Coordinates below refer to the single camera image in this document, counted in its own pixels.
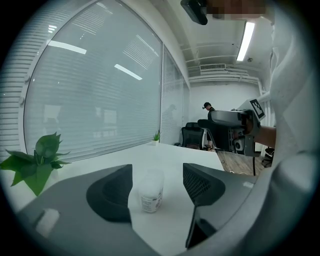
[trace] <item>white table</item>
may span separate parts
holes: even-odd
[[[194,210],[183,185],[183,163],[224,170],[215,152],[147,143],[65,165],[58,171],[58,179],[132,164],[133,188],[128,199],[132,227],[160,255],[173,256],[186,250],[185,243]],[[138,184],[149,169],[164,172],[163,201],[154,213],[142,211],[138,197]]]

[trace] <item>ceiling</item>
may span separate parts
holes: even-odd
[[[252,39],[244,61],[237,61],[245,30],[244,20],[216,20],[208,15],[208,24],[193,22],[181,7],[181,0],[150,0],[169,24],[184,54],[189,76],[199,76],[206,64],[239,65],[248,72],[259,72],[268,64],[272,50],[272,27],[263,18],[255,19]]]

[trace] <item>white wall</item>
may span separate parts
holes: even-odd
[[[191,85],[189,122],[208,118],[208,111],[202,109],[205,102],[211,103],[216,110],[229,111],[260,95],[258,85],[254,84],[199,82]]]
[[[122,0],[132,10],[134,10],[144,21],[153,29],[156,35],[164,43],[169,50],[174,61],[179,67],[184,80],[190,87],[188,69],[183,52],[180,49],[179,43],[175,34],[172,32],[168,23],[160,12],[152,5],[149,0]]]

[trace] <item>chair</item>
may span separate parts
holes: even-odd
[[[198,145],[200,150],[203,150],[202,141],[204,136],[204,130],[199,127],[196,122],[188,122],[185,127],[181,129],[182,142],[175,143],[175,146],[187,147],[187,145]]]
[[[200,128],[199,124],[197,122],[187,122],[185,124],[185,127],[187,127],[187,128]]]

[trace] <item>person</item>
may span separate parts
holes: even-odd
[[[211,104],[210,104],[209,102],[204,103],[202,109],[208,110],[208,119],[210,119],[210,113],[211,113],[212,111],[216,111],[216,110],[211,106]],[[213,148],[213,143],[212,143],[211,137],[210,137],[210,135],[209,135],[208,132],[206,133],[206,139],[207,139],[207,141],[208,141],[208,144],[207,144],[207,145],[212,149],[212,148]]]
[[[284,6],[271,2],[268,5],[262,5],[261,0],[229,0],[224,3],[228,4],[221,8],[216,6],[221,4],[220,1],[207,0],[210,7],[207,14],[219,8],[224,14],[232,14],[232,20],[255,22],[254,19],[263,17],[273,29],[269,95],[276,127],[261,126],[255,142],[275,149],[273,168],[299,151],[318,149],[319,77],[309,51],[312,45],[306,46],[308,35],[303,22],[298,23],[301,19],[293,12],[284,12]],[[251,131],[250,121],[246,129],[248,133]]]

